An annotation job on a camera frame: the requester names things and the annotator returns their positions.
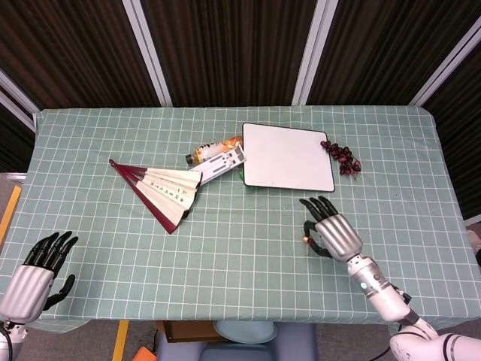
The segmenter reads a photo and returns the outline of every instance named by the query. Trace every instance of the green grid tablecloth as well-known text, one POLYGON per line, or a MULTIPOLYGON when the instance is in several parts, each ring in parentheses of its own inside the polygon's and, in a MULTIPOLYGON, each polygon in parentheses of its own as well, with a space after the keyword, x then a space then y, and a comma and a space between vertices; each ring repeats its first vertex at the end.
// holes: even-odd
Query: green grid tablecloth
POLYGON ((98 318, 380 322, 346 265, 306 256, 302 224, 312 217, 298 198, 315 193, 248 188, 235 169, 203 186, 168 235, 108 163, 186 169, 185 154, 240 134, 243 122, 322 130, 349 145, 362 173, 340 176, 334 164, 336 190, 325 196, 357 229, 363 254, 434 326, 479 316, 481 277, 421 108, 63 109, 37 122, 0 291, 40 238, 70 229, 80 239, 54 286, 75 274, 74 289, 39 327, 98 318))

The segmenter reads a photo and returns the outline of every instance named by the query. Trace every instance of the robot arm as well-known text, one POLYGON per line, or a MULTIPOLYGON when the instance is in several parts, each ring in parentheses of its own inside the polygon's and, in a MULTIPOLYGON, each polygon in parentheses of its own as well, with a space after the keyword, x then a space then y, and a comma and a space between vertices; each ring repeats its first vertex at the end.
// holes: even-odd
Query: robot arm
POLYGON ((419 318, 401 294, 384 278, 379 266, 363 256, 362 241, 346 218, 325 197, 300 199, 317 223, 304 223, 304 241, 320 256, 346 262, 347 271, 376 308, 383 320, 397 322, 404 328, 391 337, 390 346, 399 361, 468 361, 479 359, 481 340, 460 335, 439 336, 419 318), (316 230, 326 249, 310 237, 316 230))
POLYGON ((62 301, 74 285, 75 276, 67 277, 59 293, 48 296, 70 249, 78 237, 67 241, 72 232, 59 237, 54 233, 37 242, 17 268, 0 302, 0 361, 15 360, 27 336, 26 324, 37 320, 42 311, 62 301))

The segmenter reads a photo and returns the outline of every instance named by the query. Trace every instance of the black curtain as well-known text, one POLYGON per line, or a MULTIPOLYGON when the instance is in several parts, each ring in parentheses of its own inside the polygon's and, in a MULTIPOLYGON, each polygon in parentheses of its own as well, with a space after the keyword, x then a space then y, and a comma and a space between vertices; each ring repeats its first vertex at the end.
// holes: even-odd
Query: black curtain
POLYGON ((142 5, 174 106, 291 104, 315 0, 142 5))
POLYGON ((437 134, 464 219, 481 214, 481 43, 424 104, 437 134))
POLYGON ((0 2, 0 68, 40 109, 159 106, 121 1, 0 2))
POLYGON ((0 173, 27 172, 35 134, 0 105, 0 173))
POLYGON ((340 0, 307 103, 409 104, 479 16, 479 0, 340 0))

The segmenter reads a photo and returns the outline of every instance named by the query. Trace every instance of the white whiteboard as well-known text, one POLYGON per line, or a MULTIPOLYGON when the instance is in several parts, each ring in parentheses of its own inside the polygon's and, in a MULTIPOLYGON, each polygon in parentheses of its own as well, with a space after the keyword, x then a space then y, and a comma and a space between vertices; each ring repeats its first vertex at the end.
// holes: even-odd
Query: white whiteboard
POLYGON ((247 186, 334 191, 324 132, 244 123, 247 186))

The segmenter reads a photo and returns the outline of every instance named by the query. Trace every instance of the plastic bottle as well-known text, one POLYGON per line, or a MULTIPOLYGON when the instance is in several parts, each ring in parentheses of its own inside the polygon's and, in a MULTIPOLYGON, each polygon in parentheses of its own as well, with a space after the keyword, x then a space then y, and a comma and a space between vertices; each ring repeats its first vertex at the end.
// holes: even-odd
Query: plastic bottle
POLYGON ((206 160, 216 156, 219 153, 227 152, 230 149, 236 148, 236 146, 242 146, 242 136, 236 135, 226 141, 217 141, 215 143, 206 143, 195 149, 192 154, 186 155, 186 161, 188 164, 197 164, 205 162, 206 160))

